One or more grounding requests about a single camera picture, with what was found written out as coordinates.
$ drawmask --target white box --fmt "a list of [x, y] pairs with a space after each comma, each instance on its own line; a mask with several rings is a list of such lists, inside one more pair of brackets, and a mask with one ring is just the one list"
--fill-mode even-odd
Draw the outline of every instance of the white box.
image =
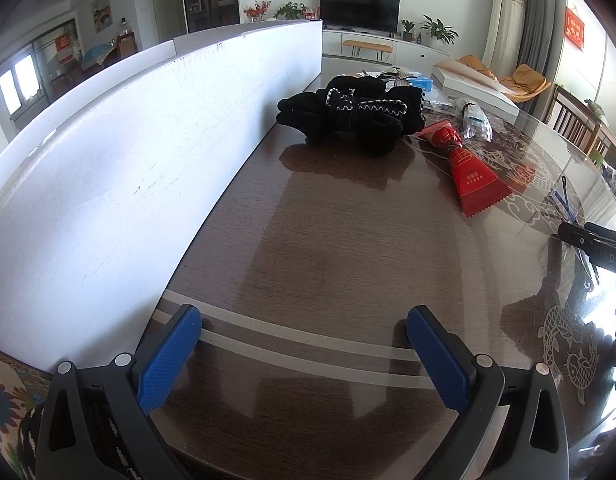
[[472, 79], [437, 66], [432, 68], [432, 79], [435, 86], [448, 97], [474, 99], [484, 110], [494, 113], [509, 123], [514, 124], [519, 115], [519, 107], [507, 96]]

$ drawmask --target plastic bag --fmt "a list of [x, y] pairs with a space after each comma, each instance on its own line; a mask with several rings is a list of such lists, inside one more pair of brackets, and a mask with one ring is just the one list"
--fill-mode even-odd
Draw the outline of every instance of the plastic bag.
[[608, 186], [610, 186], [612, 192], [616, 194], [616, 170], [610, 165], [608, 165], [606, 162], [601, 167], [601, 174], [603, 175], [605, 181], [608, 183]]
[[492, 140], [492, 126], [478, 104], [466, 98], [457, 99], [454, 103], [463, 116], [463, 139]]
[[451, 113], [454, 115], [454, 102], [448, 99], [436, 86], [433, 86], [432, 90], [425, 93], [424, 101], [424, 108], [429, 108], [434, 112], [442, 114]]

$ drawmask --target door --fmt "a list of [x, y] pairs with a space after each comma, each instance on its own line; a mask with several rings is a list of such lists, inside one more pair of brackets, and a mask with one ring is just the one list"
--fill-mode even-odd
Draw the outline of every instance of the door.
[[159, 42], [171, 40], [179, 35], [179, 23], [175, 11], [175, 0], [152, 0], [154, 17], [157, 22]]

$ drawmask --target red flowers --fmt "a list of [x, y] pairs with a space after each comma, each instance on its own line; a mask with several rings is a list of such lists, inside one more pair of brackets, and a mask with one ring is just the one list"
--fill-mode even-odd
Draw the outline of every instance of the red flowers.
[[246, 16], [252, 18], [253, 22], [261, 22], [269, 8], [270, 2], [255, 2], [254, 7], [247, 7], [243, 9], [243, 12], [246, 13]]

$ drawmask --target red decoration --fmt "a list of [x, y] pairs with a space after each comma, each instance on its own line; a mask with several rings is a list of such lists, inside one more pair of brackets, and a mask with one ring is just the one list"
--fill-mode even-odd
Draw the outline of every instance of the red decoration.
[[463, 147], [461, 137], [449, 121], [428, 126], [417, 136], [448, 155], [465, 216], [479, 213], [512, 193], [494, 171]]
[[68, 34], [62, 34], [59, 38], [54, 38], [54, 46], [56, 46], [57, 50], [63, 50], [70, 46], [70, 38]]
[[57, 60], [59, 63], [65, 63], [72, 59], [72, 45], [68, 34], [62, 34], [59, 38], [54, 38], [54, 46], [57, 49]]
[[270, 2], [255, 2], [254, 7], [247, 7], [243, 9], [243, 12], [246, 13], [246, 16], [252, 18], [253, 22], [261, 22], [269, 8]]
[[585, 24], [581, 18], [566, 7], [566, 38], [572, 41], [579, 50], [584, 49], [584, 28]]

